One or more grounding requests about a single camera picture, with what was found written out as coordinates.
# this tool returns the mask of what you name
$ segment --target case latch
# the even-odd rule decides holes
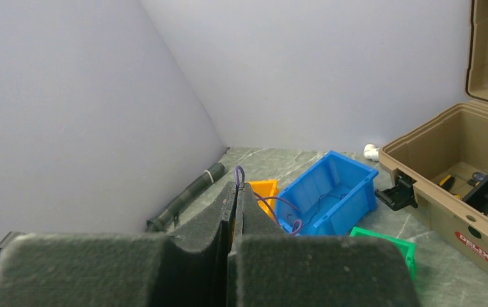
[[[415,194],[413,194],[414,183],[415,180],[403,173],[398,176],[398,182],[394,187],[383,191],[375,190],[375,195],[392,211],[398,211],[407,206],[417,208]]]

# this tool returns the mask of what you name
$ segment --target foam roll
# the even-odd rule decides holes
[[[218,181],[224,173],[225,167],[223,164],[218,162],[212,165],[207,171],[188,185],[178,196],[171,200],[158,216],[153,217],[146,222],[146,232],[165,231],[167,225],[182,209],[208,189],[215,181]]]

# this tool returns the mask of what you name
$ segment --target foam block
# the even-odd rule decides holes
[[[0,254],[0,306],[149,306],[165,235],[35,235]]]
[[[245,235],[284,235],[285,231],[259,207],[250,184],[244,184],[238,190],[237,207],[244,209],[243,234]]]
[[[8,243],[10,243],[13,239],[16,239],[17,237],[24,235],[24,232],[9,232],[7,233],[4,238],[0,241],[0,252],[5,248]]]
[[[373,237],[244,235],[237,306],[419,306],[400,251]]]
[[[173,264],[162,267],[177,281],[175,288],[179,294],[174,295],[180,297],[180,302],[175,306],[225,305],[235,197],[236,184],[228,182],[211,205],[170,233],[171,240],[183,251],[171,252],[179,257],[171,257]]]
[[[243,193],[244,188],[241,187],[242,191],[239,191],[240,194]],[[235,307],[237,302],[236,296],[236,277],[237,277],[237,269],[236,269],[236,259],[237,259],[237,250],[239,246],[239,241],[244,234],[244,206],[242,203],[238,202],[235,206],[235,218],[234,218],[234,227],[233,227],[233,235],[231,241],[230,252],[227,256],[227,284],[226,284],[226,305],[227,307]]]
[[[0,253],[0,306],[223,306],[236,188],[170,233],[29,234]]]

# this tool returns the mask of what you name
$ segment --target green plastic bin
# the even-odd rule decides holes
[[[417,275],[417,264],[415,263],[415,251],[417,250],[417,244],[396,239],[388,235],[382,235],[381,233],[371,232],[370,230],[362,229],[356,226],[353,227],[353,230],[351,230],[351,233],[349,235],[352,237],[358,235],[369,235],[372,237],[389,240],[394,243],[402,253],[402,256],[404,256],[405,258],[405,264],[407,264],[407,268],[409,269],[409,274],[411,275],[411,278],[415,280],[415,276]]]

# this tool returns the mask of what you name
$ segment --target gray wall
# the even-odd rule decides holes
[[[362,150],[464,93],[467,0],[142,0],[229,146]]]
[[[223,150],[138,1],[0,1],[0,240],[141,231]]]

